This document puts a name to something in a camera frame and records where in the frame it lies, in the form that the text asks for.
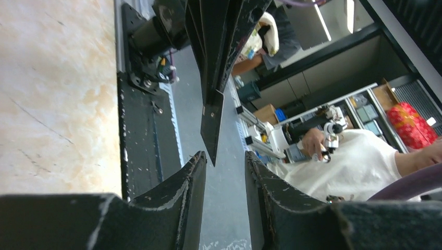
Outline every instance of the hand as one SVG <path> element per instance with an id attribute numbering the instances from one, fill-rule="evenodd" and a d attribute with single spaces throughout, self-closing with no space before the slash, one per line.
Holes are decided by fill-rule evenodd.
<path id="1" fill-rule="evenodd" d="M 442 140 L 437 140 L 432 145 L 420 150 L 415 157 L 417 170 L 437 163 L 442 163 Z"/>
<path id="2" fill-rule="evenodd" d="M 321 145 L 324 142 L 324 133 L 319 129 L 310 129 L 302 138 L 302 147 L 307 150 L 310 157 L 318 155 L 318 160 L 322 160 Z"/>

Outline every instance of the wire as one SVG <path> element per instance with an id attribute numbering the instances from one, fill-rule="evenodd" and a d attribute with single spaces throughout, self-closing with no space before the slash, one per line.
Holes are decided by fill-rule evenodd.
<path id="1" fill-rule="evenodd" d="M 284 4 L 290 5 L 290 6 L 296 6 L 296 7 L 312 7 L 315 5 L 323 5 L 328 2 L 331 2 L 332 0 L 316 0 L 313 2 L 304 2 L 303 0 L 278 0 Z"/>

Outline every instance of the marble floor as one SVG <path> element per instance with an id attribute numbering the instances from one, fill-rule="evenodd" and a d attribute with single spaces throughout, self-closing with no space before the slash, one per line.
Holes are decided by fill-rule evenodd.
<path id="1" fill-rule="evenodd" d="M 121 195 L 114 2 L 0 0 L 0 194 Z"/>

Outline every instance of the red bag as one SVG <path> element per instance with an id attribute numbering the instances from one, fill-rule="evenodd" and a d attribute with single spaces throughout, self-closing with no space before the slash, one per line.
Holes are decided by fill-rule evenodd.
<path id="1" fill-rule="evenodd" d="M 408 103 L 399 103 L 387 112 L 404 144 L 414 149 L 431 145 L 437 140 L 434 129 Z"/>

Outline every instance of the screw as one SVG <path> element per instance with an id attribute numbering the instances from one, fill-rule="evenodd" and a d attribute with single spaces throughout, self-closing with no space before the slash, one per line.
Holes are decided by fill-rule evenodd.
<path id="1" fill-rule="evenodd" d="M 152 82 L 151 82 L 151 81 L 149 81 L 149 80 L 145 80 L 145 81 L 144 81 L 144 86 L 146 86 L 147 88 L 150 88 L 151 85 L 152 85 Z"/>

